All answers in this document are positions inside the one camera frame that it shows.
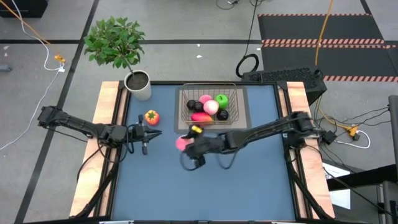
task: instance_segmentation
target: pink object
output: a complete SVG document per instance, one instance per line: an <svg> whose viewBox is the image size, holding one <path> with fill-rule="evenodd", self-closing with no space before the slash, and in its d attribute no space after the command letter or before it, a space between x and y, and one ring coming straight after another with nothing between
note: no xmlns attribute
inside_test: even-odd
<svg viewBox="0 0 398 224"><path fill-rule="evenodd" d="M206 113L199 112L199 113L193 113L191 115L191 120L192 121L210 122L210 121L213 121L213 118L211 118L211 116Z"/></svg>
<svg viewBox="0 0 398 224"><path fill-rule="evenodd" d="M185 150L185 146L193 143L193 138L190 139L183 139L181 138L182 136L178 137L178 139L175 141L175 147L177 147L177 149L184 151Z"/></svg>
<svg viewBox="0 0 398 224"><path fill-rule="evenodd" d="M203 95L199 98L199 102L205 104L207 101L212 100L210 95Z"/></svg>
<svg viewBox="0 0 398 224"><path fill-rule="evenodd" d="M215 100L209 100L203 106L203 109L206 113L213 115L218 111L218 102Z"/></svg>

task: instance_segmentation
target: green leaves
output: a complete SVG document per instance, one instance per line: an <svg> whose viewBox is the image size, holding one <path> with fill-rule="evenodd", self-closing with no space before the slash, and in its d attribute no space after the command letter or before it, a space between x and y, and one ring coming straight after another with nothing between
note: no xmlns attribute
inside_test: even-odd
<svg viewBox="0 0 398 224"><path fill-rule="evenodd" d="M140 40L144 40L145 33L136 30L137 21L127 22L127 18L110 17L107 21L96 21L90 29L89 35L84 37L89 53L88 60L95 60L98 65L111 63L116 68L127 68L141 61L139 51L144 54Z"/></svg>

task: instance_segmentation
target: white pot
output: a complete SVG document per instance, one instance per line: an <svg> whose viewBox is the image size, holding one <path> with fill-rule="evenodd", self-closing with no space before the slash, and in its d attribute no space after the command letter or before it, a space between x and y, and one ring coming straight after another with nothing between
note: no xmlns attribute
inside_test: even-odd
<svg viewBox="0 0 398 224"><path fill-rule="evenodd" d="M147 75L147 77L148 77L148 83L147 83L147 85L146 85L144 88L140 89L140 90L132 90L132 89L130 89L130 88L127 86L127 79L131 76L131 72L129 72L129 73L126 75L126 77L124 78L124 86L125 86L125 87L126 87L138 100L141 100L141 101L148 100L148 99L150 98L151 94L152 94L152 90L151 90L151 88L150 88L150 78L149 78L148 73L146 73L145 71L142 71L142 70L134 70L134 71L132 71L132 72L133 72L133 73L141 72L141 73Z"/></svg>

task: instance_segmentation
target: green apple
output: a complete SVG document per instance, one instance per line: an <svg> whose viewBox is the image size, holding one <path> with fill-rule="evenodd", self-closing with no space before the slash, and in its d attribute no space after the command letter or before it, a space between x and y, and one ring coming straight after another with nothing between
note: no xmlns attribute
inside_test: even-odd
<svg viewBox="0 0 398 224"><path fill-rule="evenodd" d="M225 109L228 106L228 96L224 94L216 95L214 100L217 101L220 109Z"/></svg>

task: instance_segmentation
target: wooden table edge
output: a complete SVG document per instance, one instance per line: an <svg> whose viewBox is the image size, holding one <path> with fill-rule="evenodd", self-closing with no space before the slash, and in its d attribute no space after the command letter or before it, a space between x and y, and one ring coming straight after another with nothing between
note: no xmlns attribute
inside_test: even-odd
<svg viewBox="0 0 398 224"><path fill-rule="evenodd" d="M98 95L98 101L93 117L94 123L111 123L113 116L113 109L116 102L116 95L118 93L119 82L103 82L101 90ZM310 114L310 108L305 94L304 85L302 82L288 82L288 93L290 99L290 105L292 111L305 111ZM121 106L118 111L117 124L121 124L121 118L123 115L124 102L126 99L127 91L122 92ZM284 101L284 93L279 90L280 101L282 104L282 114L287 114L287 108ZM314 139L306 139L306 143L318 149L318 144ZM85 156L83 161L89 157L93 152L97 150L95 139L90 139L87 143ZM326 183L326 178L323 172L322 159L320 154L311 147L306 147L301 150L301 156L303 161L303 168L305 173L305 180L307 183L308 190L321 205L321 207L329 214L334 217L333 206L330 200L330 194ZM91 161L82 169L80 179L76 186L75 196L73 198L72 207L70 210L70 216L79 213L87 202L91 199L93 194L99 187L101 172L103 168L104 159L101 154L95 155ZM306 211L303 202L303 195L301 191L296 187L296 193L298 198L298 205L300 208L300 215L302 218L306 218ZM106 208L108 206L109 187L103 195L103 200L100 208L100 215L105 215Z"/></svg>

